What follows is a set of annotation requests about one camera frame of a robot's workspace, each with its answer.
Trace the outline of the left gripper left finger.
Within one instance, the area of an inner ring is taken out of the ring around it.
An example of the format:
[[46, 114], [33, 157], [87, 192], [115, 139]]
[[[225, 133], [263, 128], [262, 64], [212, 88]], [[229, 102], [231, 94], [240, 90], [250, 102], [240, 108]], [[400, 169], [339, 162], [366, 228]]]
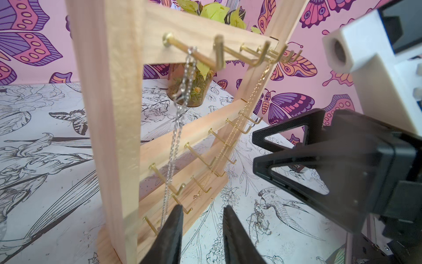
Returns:
[[179, 264], [183, 222], [182, 206], [176, 205], [140, 264]]

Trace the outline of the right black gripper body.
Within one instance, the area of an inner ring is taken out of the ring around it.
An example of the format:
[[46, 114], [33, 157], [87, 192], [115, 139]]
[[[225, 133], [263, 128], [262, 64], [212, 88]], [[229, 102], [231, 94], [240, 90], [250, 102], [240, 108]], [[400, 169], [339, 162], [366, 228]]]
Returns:
[[328, 217], [357, 233], [373, 213], [384, 234], [420, 234], [421, 136], [349, 110], [336, 111], [326, 133], [318, 173]]

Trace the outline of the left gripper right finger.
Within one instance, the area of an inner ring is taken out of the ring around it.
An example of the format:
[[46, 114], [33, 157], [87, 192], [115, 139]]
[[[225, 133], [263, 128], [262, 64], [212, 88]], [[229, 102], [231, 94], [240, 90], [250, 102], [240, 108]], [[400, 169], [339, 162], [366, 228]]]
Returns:
[[266, 264], [230, 205], [223, 213], [223, 242], [227, 264]]

